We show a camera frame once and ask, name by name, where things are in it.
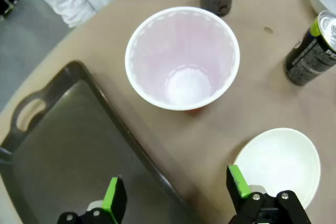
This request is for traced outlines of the black floor stand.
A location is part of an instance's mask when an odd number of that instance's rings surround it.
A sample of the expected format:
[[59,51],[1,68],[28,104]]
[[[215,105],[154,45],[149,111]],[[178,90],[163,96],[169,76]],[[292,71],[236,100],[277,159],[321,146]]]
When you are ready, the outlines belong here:
[[18,0],[0,0],[0,20],[5,19],[14,9]]

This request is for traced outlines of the red plastic cup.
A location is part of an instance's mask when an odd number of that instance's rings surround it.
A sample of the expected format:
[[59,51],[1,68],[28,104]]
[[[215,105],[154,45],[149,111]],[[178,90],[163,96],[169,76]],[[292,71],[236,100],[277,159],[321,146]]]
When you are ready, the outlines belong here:
[[159,11],[131,35],[124,57],[133,90],[172,111],[201,109],[222,96],[239,69],[232,29],[215,14],[190,6]]

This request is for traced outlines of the dark brown serving tray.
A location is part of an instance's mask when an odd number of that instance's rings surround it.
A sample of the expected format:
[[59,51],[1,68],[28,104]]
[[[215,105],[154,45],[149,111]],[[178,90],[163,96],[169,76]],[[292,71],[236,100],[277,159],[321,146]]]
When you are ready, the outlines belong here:
[[0,175],[23,224],[83,214],[116,176],[128,196],[122,224],[198,223],[78,61],[18,104],[0,143]]

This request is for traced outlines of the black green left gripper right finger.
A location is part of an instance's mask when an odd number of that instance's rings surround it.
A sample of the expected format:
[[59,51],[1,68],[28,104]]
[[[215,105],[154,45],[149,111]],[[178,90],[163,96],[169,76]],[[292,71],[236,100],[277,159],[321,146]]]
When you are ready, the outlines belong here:
[[252,192],[237,165],[227,166],[227,189],[236,210],[228,224],[311,224],[293,191]]

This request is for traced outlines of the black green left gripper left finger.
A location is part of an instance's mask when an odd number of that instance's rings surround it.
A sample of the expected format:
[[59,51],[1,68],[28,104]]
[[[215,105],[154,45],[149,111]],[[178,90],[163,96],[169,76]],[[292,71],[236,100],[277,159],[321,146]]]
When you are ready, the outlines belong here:
[[127,200],[122,178],[112,177],[100,207],[93,207],[82,215],[64,212],[57,224],[122,224]]

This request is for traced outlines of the cream white bowl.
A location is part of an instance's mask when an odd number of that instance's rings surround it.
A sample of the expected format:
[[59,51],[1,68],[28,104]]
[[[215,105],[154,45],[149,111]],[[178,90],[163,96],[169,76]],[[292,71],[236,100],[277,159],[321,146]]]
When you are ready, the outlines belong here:
[[312,141],[290,128],[265,131],[250,140],[238,153],[234,164],[254,189],[270,196],[293,191],[303,208],[312,202],[320,182],[321,162]]

